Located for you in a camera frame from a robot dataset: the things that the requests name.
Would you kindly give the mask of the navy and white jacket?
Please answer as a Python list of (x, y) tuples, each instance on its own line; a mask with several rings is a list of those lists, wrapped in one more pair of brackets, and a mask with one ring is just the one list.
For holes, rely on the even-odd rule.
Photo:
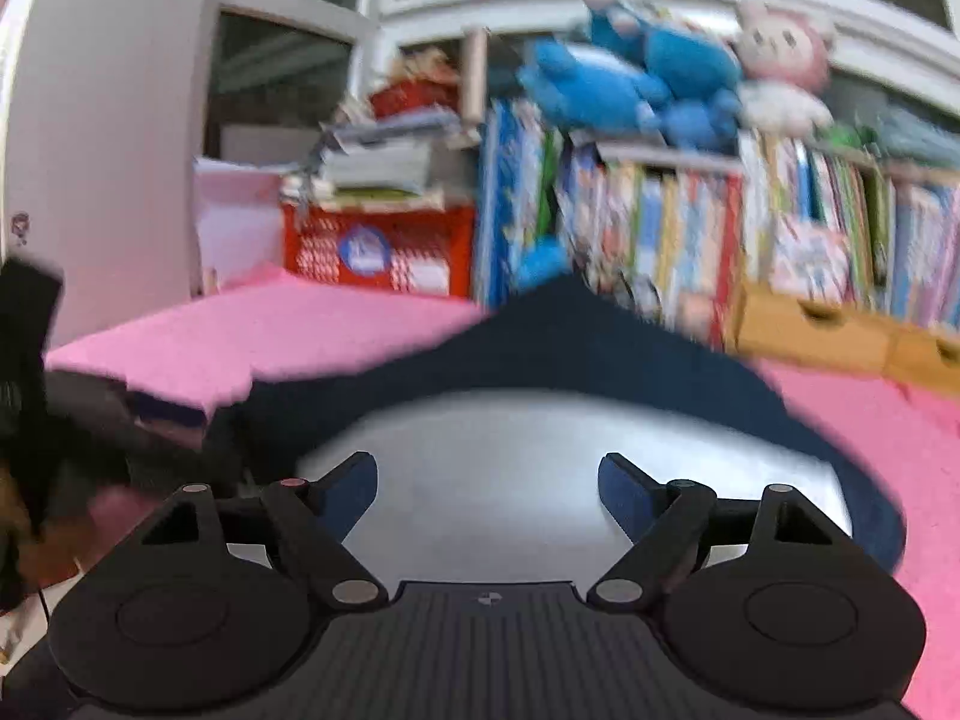
[(347, 544), (387, 585), (589, 585), (626, 546), (597, 494), (608, 454), (727, 499), (789, 484), (885, 569), (907, 543), (882, 484), (750, 367), (574, 277), (368, 371), (259, 380), (205, 447), (257, 484), (372, 455), (381, 488)]

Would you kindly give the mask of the wooden drawer organizer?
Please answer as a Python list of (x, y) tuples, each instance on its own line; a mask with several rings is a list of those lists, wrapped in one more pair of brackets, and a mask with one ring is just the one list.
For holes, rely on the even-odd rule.
[(851, 304), (820, 304), (739, 288), (724, 327), (731, 351), (797, 366), (885, 377), (936, 394), (958, 394), (958, 338)]

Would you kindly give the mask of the pink tablecloth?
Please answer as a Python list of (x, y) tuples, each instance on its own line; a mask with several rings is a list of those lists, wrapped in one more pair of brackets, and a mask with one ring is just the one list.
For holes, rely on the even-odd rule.
[[(213, 298), (60, 344), (47, 362), (212, 410), (244, 397), (254, 377), (359, 371), (433, 346), (480, 317), (477, 305), (459, 299), (322, 286), (265, 268)], [(779, 362), (758, 372), (794, 415), (853, 450), (903, 505), (908, 536), (898, 577), (929, 626), (908, 706), (924, 718), (957, 717), (957, 401)]]

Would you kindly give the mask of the row of upright books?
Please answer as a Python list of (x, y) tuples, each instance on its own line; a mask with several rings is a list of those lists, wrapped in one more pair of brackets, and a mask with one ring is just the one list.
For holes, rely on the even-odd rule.
[(482, 130), (473, 295), (500, 307), (524, 252), (565, 244), (571, 271), (626, 309), (719, 343), (740, 283), (766, 288), (781, 215), (850, 244), (843, 302), (926, 330), (958, 325), (958, 137), (901, 107), (818, 142), (742, 132), (731, 167), (701, 151), (607, 153), (523, 99)]

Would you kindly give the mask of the blue plush ball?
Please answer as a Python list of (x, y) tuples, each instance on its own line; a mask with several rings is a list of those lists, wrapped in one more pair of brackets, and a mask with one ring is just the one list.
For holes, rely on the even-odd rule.
[(565, 244), (556, 238), (543, 238), (524, 252), (514, 273), (514, 291), (527, 293), (571, 271)]

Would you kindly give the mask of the red plastic crate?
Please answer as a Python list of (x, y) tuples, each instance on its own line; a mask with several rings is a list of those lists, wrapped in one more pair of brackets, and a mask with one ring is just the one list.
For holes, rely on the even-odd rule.
[(285, 202), (283, 266), (322, 284), (393, 293), (470, 296), (475, 211), (325, 211)]

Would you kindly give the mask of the stack of papers and booklets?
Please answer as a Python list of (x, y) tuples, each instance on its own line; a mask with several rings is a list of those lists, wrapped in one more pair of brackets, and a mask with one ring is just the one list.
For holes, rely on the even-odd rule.
[(468, 205), (477, 190), (478, 145), (480, 128), (445, 107), (326, 125), (308, 158), (281, 177), (278, 195), (334, 213)]

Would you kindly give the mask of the blue plush toy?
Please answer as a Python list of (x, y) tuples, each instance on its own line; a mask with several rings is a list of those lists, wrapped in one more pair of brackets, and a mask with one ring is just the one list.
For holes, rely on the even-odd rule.
[(558, 128), (736, 151), (742, 67), (719, 37), (628, 0), (583, 0), (586, 37), (537, 39), (517, 83)]

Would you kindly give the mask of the pink and white plush doll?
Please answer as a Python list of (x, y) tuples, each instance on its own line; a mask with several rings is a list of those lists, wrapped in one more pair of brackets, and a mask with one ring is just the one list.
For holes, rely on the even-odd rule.
[(812, 137), (832, 125), (833, 115), (820, 98), (830, 81), (832, 21), (761, 0), (742, 0), (737, 18), (742, 125), (791, 138)]

